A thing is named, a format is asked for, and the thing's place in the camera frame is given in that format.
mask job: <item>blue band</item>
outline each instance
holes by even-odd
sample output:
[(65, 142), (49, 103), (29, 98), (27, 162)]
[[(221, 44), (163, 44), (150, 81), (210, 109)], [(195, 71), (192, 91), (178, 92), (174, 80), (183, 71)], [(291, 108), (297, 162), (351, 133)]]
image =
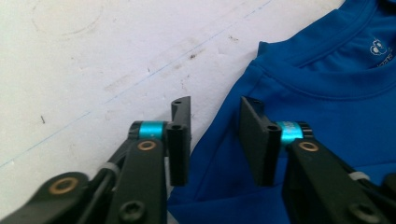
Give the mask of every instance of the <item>blue band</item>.
[(139, 139), (163, 139), (163, 121), (143, 121), (140, 125)]
[(282, 129), (281, 146), (285, 148), (296, 138), (303, 138), (303, 131), (297, 122), (280, 121), (276, 123)]

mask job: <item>screw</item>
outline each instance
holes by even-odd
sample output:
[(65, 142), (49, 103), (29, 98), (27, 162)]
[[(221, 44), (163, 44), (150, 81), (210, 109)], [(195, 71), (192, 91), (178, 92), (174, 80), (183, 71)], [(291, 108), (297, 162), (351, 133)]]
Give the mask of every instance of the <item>screw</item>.
[(363, 223), (377, 224), (381, 223), (381, 217), (378, 216), (375, 210), (364, 203), (352, 203), (349, 207), (349, 212)]
[(138, 223), (146, 212), (145, 205), (139, 201), (130, 201), (122, 205), (119, 211), (121, 223)]

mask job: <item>shirt logo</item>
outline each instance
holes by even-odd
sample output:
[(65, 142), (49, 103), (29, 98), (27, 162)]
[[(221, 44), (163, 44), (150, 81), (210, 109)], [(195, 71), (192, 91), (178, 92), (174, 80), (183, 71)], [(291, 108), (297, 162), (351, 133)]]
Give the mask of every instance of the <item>shirt logo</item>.
[(382, 45), (379, 39), (373, 41), (373, 45), (370, 47), (370, 51), (374, 55), (381, 55), (387, 52), (387, 49)]

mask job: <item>scratch mark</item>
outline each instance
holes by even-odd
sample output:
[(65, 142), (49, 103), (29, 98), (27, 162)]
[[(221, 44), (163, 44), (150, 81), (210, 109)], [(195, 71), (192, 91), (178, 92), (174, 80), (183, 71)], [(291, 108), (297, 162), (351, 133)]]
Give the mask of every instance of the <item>scratch mark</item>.
[[(272, 0), (266, 2), (265, 4), (261, 5), (260, 7), (256, 8), (255, 10), (251, 11), (250, 13), (248, 13), (247, 15), (245, 15), (244, 19), (247, 18), (247, 17), (249, 17), (249, 16), (251, 16), (252, 14), (254, 14), (257, 10), (262, 10), (262, 9), (263, 9), (266, 5), (268, 5), (270, 2), (272, 2)], [(98, 16), (98, 18), (96, 18), (96, 20), (95, 20), (93, 23), (91, 23), (91, 24), (89, 24), (88, 26), (86, 26), (85, 29), (91, 28), (92, 26), (94, 26), (94, 25), (99, 21), (99, 18), (101, 17), (101, 15), (102, 15), (102, 13), (103, 13), (103, 10), (104, 10), (104, 7), (102, 6), (101, 12), (100, 12), (100, 15)], [(37, 24), (35, 24), (34, 18), (32, 18), (32, 23), (34, 24), (34, 27), (36, 28), (37, 31), (41, 31), (41, 32), (43, 32), (43, 33), (46, 33), (45, 31), (40, 30), (39, 27), (37, 26)], [(109, 102), (111, 102), (111, 101), (117, 99), (119, 96), (122, 96), (122, 95), (125, 94), (127, 91), (130, 91), (131, 89), (133, 89), (134, 87), (140, 85), (141, 83), (145, 82), (146, 80), (150, 79), (151, 77), (156, 76), (156, 75), (159, 74), (162, 70), (164, 70), (165, 68), (171, 66), (174, 62), (180, 60), (181, 58), (185, 57), (185, 56), (188, 55), (188, 54), (191, 54), (194, 50), (200, 48), (201, 46), (203, 46), (203, 45), (206, 44), (207, 42), (211, 41), (212, 39), (214, 39), (214, 38), (217, 37), (218, 35), (221, 35), (222, 33), (224, 33), (224, 31), (226, 31), (226, 30), (230, 29), (231, 27), (235, 26), (237, 23), (238, 23), (238, 21), (236, 21), (236, 22), (234, 22), (234, 23), (228, 25), (227, 27), (225, 27), (224, 29), (222, 29), (222, 30), (218, 31), (217, 33), (213, 34), (213, 35), (210, 36), (209, 38), (203, 40), (201, 43), (195, 45), (195, 46), (192, 47), (191, 49), (188, 49), (188, 50), (182, 52), (182, 53), (181, 53), (177, 58), (175, 58), (173, 61), (170, 61), (169, 63), (165, 64), (163, 67), (161, 67), (161, 68), (155, 70), (155, 71), (154, 71), (153, 73), (151, 73), (149, 76), (142, 78), (140, 81), (136, 82), (134, 85), (132, 85), (131, 87), (127, 88), (126, 90), (121, 91), (120, 93), (113, 95), (110, 99), (108, 99), (107, 101), (105, 101), (104, 103), (102, 103), (102, 105), (107, 104), (107, 103), (109, 103)], [(63, 35), (73, 35), (73, 34), (79, 33), (79, 32), (82, 32), (82, 30), (79, 30), (79, 31), (76, 31), (76, 32), (72, 32), (72, 33), (66, 33), (66, 34), (63, 34)], [(54, 132), (53, 134), (51, 134), (51, 135), (49, 135), (48, 137), (42, 139), (42, 140), (39, 141), (38, 143), (36, 143), (36, 144), (32, 145), (31, 147), (27, 148), (26, 150), (24, 150), (23, 152), (21, 152), (19, 155), (15, 156), (14, 158), (11, 158), (10, 160), (8, 160), (8, 161), (6, 161), (6, 162), (3, 162), (2, 164), (0, 164), (0, 168), (3, 167), (3, 166), (5, 166), (5, 165), (7, 165), (7, 164), (9, 164), (9, 163), (14, 162), (17, 158), (21, 157), (21, 156), (24, 155), (26, 152), (28, 152), (28, 151), (30, 151), (30, 150), (32, 150), (32, 149), (38, 147), (39, 145), (41, 145), (41, 144), (44, 143), (44, 142), (50, 140), (52, 137), (56, 136), (58, 133), (61, 133), (61, 132), (64, 131), (64, 130), (66, 130), (67, 128), (69, 128), (69, 127), (72, 126), (74, 123), (78, 122), (79, 120), (84, 119), (85, 117), (87, 117), (88, 115), (90, 115), (92, 111), (94, 111), (94, 109), (91, 110), (91, 111), (89, 111), (89, 112), (87, 112), (87, 113), (85, 113), (85, 114), (83, 114), (83, 115), (80, 116), (79, 118), (77, 118), (77, 119), (75, 119), (75, 120), (69, 122), (68, 124), (64, 125), (64, 126), (63, 126), (61, 129), (59, 129), (58, 131)]]
[(180, 69), (182, 67), (182, 65), (179, 63), (175, 66), (175, 70)]
[(16, 155), (15, 157), (9, 159), (8, 161), (3, 162), (2, 164), (0, 164), (0, 168), (2, 168), (3, 166), (15, 161), (17, 158), (23, 156), (26, 152), (34, 149), (35, 147), (40, 146), (42, 143), (47, 142), (48, 140), (50, 140), (53, 136), (56, 136), (58, 133), (61, 133), (62, 131), (66, 130), (67, 128), (69, 128), (70, 126), (72, 126), (74, 123), (78, 122), (79, 120), (87, 117), (88, 115), (90, 115), (91, 112), (87, 112), (85, 114), (83, 114), (81, 117), (71, 121), (70, 123), (64, 125), (61, 129), (59, 129), (58, 131), (56, 131), (55, 133), (49, 135), (48, 137), (42, 139), (41, 141), (39, 141), (38, 143), (34, 144), (32, 147), (27, 148), (26, 150), (24, 150), (23, 152), (21, 152), (20, 154)]
[(38, 1), (35, 6), (32, 8), (32, 12), (33, 12), (33, 17), (31, 19), (31, 22), (33, 23), (33, 26), (35, 27), (35, 30), (37, 32), (42, 32), (44, 34), (52, 34), (52, 35), (58, 35), (58, 36), (69, 36), (69, 35), (77, 35), (79, 33), (82, 33), (84, 31), (89, 31), (92, 28), (94, 28), (96, 26), (96, 24), (99, 22), (99, 20), (101, 19), (104, 10), (105, 10), (105, 6), (102, 2), (99, 11), (98, 11), (98, 15), (96, 17), (93, 18), (93, 20), (91, 22), (89, 22), (88, 24), (84, 25), (83, 27), (77, 29), (77, 30), (70, 30), (70, 31), (65, 31), (65, 32), (54, 32), (53, 30), (47, 30), (44, 27), (40, 27), (39, 23), (37, 24), (37, 17), (36, 17), (36, 13), (37, 13), (37, 7), (39, 7), (40, 5), (43, 4), (43, 0)]
[(186, 91), (187, 88), (184, 86), (184, 80), (183, 79), (180, 80), (180, 84), (181, 84), (181, 89)]
[(114, 92), (120, 87), (122, 87), (125, 83), (127, 83), (132, 77), (130, 75), (123, 76), (116, 80), (115, 82), (111, 83), (110, 85), (105, 87), (105, 91)]
[(238, 38), (235, 38), (231, 35), (228, 38), (231, 39), (233, 42), (237, 42), (239, 40)]

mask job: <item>shirt neckline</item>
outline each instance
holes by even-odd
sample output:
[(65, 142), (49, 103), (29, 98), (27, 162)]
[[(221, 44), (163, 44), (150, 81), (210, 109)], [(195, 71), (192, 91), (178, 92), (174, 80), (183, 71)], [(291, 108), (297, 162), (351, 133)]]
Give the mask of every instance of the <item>shirt neckline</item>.
[[(283, 54), (275, 54), (276, 46), (261, 46), (268, 49), (259, 49), (265, 53), (256, 62), (267, 76), (304, 95), (326, 100), (375, 97), (395, 86), (396, 76), (392, 74), (396, 71), (395, 60), (380, 67), (348, 72), (308, 71), (301, 67), (350, 41), (370, 22), (376, 10), (377, 1), (345, 1), (339, 9), (289, 39), (287, 50), (281, 50)], [(319, 27), (328, 30), (319, 32)]]

